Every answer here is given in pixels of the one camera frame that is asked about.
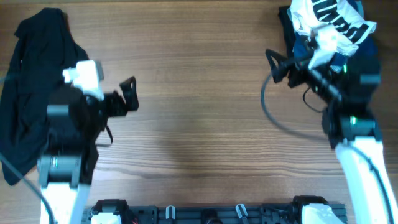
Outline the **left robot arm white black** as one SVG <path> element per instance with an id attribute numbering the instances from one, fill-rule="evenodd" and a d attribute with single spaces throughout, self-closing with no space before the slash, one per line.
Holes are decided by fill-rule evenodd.
<path id="1" fill-rule="evenodd" d="M 99 157 L 98 136 L 109 131 L 109 118 L 139 107 L 136 78 L 119 87 L 121 93 L 106 93 L 102 100 L 73 84 L 50 95 L 47 143 L 37 161 L 41 223 L 81 222 Z"/>

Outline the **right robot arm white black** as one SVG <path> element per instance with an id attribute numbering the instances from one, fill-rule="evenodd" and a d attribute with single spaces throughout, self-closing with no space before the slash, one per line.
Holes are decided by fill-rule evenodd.
<path id="1" fill-rule="evenodd" d="M 342 71 L 328 62 L 311 67 L 316 51 L 287 58 L 265 51 L 276 83 L 288 79 L 295 88 L 307 84 L 325 103 L 322 129 L 343 169 L 357 223 L 397 223 L 397 201 L 385 162 L 382 133 L 369 107 L 381 81 L 379 60 L 368 55 L 348 59 Z"/>

